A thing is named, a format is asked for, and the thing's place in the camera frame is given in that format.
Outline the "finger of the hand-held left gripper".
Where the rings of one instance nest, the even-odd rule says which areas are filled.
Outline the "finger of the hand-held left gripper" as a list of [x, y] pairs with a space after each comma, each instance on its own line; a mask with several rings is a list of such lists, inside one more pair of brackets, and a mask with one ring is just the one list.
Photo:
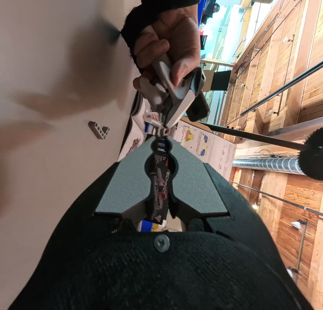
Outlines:
[[173, 107], [173, 99], [172, 98], [166, 98], [162, 103], [162, 109], [161, 109], [161, 122], [164, 126], [169, 124], [170, 126], [173, 126], [174, 123], [170, 122], [172, 115], [171, 110]]
[[[185, 88], [169, 88], [167, 98], [173, 99], [173, 107], [171, 110], [172, 118], [170, 122], [176, 124], [189, 106], [193, 103], [196, 96], [192, 89], [186, 90]], [[164, 127], [169, 129], [173, 126], [167, 124]]]

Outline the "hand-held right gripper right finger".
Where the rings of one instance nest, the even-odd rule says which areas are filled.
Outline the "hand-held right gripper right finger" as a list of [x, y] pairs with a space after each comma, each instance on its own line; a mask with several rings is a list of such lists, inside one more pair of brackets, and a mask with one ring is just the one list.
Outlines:
[[184, 223], [192, 219], [228, 216], [205, 163], [167, 136], [169, 155], [175, 163], [172, 178], [172, 197], [176, 216]]

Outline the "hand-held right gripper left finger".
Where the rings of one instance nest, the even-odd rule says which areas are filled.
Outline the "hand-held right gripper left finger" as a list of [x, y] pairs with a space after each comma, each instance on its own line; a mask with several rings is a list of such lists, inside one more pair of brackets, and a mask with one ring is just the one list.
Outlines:
[[123, 158], [104, 192], [96, 215], [131, 219], [140, 222], [147, 216], [147, 202], [152, 197], [152, 180], [146, 171], [148, 158], [153, 155], [150, 137], [140, 147]]

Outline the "grey angled toy brick beam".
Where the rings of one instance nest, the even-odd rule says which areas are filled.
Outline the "grey angled toy brick beam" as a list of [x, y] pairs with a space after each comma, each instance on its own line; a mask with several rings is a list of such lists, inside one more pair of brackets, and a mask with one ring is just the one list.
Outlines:
[[99, 140], [105, 140], [110, 131], [110, 127], [101, 127], [98, 122], [94, 121], [89, 121], [88, 126]]

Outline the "grey desk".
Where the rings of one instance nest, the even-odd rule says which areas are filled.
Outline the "grey desk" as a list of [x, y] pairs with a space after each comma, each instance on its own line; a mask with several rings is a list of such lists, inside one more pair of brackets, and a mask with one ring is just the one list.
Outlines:
[[[140, 0], [1, 1], [1, 309], [61, 217], [119, 156], [138, 70], [117, 36]], [[89, 121], [110, 127], [99, 140]]]

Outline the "person's left hand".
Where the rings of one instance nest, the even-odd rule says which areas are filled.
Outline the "person's left hand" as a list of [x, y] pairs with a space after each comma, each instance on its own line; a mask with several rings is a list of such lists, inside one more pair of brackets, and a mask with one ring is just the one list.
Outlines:
[[198, 5], [160, 13], [152, 25], [155, 33], [142, 32], [134, 45], [135, 62], [141, 75], [154, 79], [152, 63], [167, 53], [172, 62], [172, 83], [182, 79], [200, 64]]

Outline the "white red blue toy piece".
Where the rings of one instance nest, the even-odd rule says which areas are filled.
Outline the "white red blue toy piece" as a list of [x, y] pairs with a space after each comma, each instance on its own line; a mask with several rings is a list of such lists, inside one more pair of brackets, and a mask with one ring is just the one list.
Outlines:
[[144, 132], [146, 134], [152, 135], [154, 131], [162, 129], [164, 127], [162, 122], [162, 114], [157, 112], [146, 112], [144, 114], [144, 123]]

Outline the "open instruction booklet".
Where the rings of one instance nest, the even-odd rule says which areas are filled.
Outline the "open instruction booklet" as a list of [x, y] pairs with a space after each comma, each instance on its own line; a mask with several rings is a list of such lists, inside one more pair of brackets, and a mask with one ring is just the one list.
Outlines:
[[133, 103], [118, 162], [144, 143], [147, 137], [147, 134], [144, 132], [144, 114], [146, 112], [154, 111], [148, 100], [143, 96], [143, 93], [138, 91]]

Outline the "black toy kit box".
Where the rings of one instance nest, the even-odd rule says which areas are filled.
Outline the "black toy kit box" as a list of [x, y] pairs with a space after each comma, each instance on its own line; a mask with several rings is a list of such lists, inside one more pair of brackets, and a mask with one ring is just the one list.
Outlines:
[[148, 220], [162, 225], [168, 212], [169, 183], [172, 180], [172, 172], [169, 169], [168, 145], [164, 137], [158, 137], [152, 166], [153, 208]]

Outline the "printed cardboard box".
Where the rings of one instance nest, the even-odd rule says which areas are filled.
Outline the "printed cardboard box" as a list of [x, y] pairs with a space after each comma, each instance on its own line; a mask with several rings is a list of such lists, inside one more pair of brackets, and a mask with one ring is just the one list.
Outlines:
[[235, 144], [182, 120], [178, 122], [173, 138], [229, 180], [236, 152]]

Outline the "blue bin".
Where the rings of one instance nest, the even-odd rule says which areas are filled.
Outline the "blue bin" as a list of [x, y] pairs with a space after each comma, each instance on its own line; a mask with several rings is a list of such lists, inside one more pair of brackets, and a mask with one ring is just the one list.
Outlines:
[[203, 10], [206, 5], [206, 1], [207, 0], [200, 0], [200, 2], [198, 4], [198, 25], [200, 25], [200, 23], [201, 23], [201, 18], [202, 18]]

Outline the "black pole with round end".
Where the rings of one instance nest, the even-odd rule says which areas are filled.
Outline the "black pole with round end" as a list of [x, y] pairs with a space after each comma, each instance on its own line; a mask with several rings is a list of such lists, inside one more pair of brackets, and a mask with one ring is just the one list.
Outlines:
[[297, 150], [299, 151], [298, 164], [301, 171], [312, 179], [323, 180], [323, 128], [314, 131], [309, 135], [304, 144], [300, 144], [270, 136], [215, 126], [204, 122], [201, 124], [209, 127], [211, 131], [222, 134]]

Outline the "silver ventilation duct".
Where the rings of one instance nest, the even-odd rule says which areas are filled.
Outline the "silver ventilation duct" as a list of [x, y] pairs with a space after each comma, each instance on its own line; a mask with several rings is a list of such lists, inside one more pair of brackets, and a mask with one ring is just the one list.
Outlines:
[[233, 167], [305, 175], [295, 157], [234, 159]]

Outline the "black ceiling rail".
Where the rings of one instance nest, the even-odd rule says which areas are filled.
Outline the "black ceiling rail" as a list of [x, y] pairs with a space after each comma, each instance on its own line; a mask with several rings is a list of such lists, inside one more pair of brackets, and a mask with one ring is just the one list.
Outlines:
[[234, 123], [235, 121], [237, 121], [238, 119], [242, 118], [243, 116], [247, 115], [249, 112], [255, 111], [258, 107], [262, 106], [263, 104], [267, 103], [268, 101], [270, 101], [272, 98], [280, 95], [281, 93], [283, 93], [285, 90], [290, 89], [291, 87], [293, 87], [294, 85], [298, 84], [299, 82], [303, 81], [304, 79], [306, 79], [307, 77], [309, 77], [310, 75], [314, 74], [315, 72], [317, 72], [318, 70], [322, 69], [323, 67], [323, 61], [321, 60], [320, 62], [318, 62], [317, 64], [315, 64], [314, 66], [312, 66], [311, 68], [305, 70], [304, 72], [302, 72], [300, 75], [298, 75], [297, 77], [293, 78], [291, 81], [289, 81], [288, 83], [284, 84], [282, 87], [280, 87], [279, 89], [277, 89], [276, 91], [272, 92], [271, 94], [267, 95], [265, 98], [261, 99], [260, 101], [258, 101], [257, 103], [255, 103], [253, 106], [247, 108], [245, 111], [243, 111], [237, 118], [235, 118], [233, 121], [228, 122], [225, 127], [228, 127], [230, 124]]

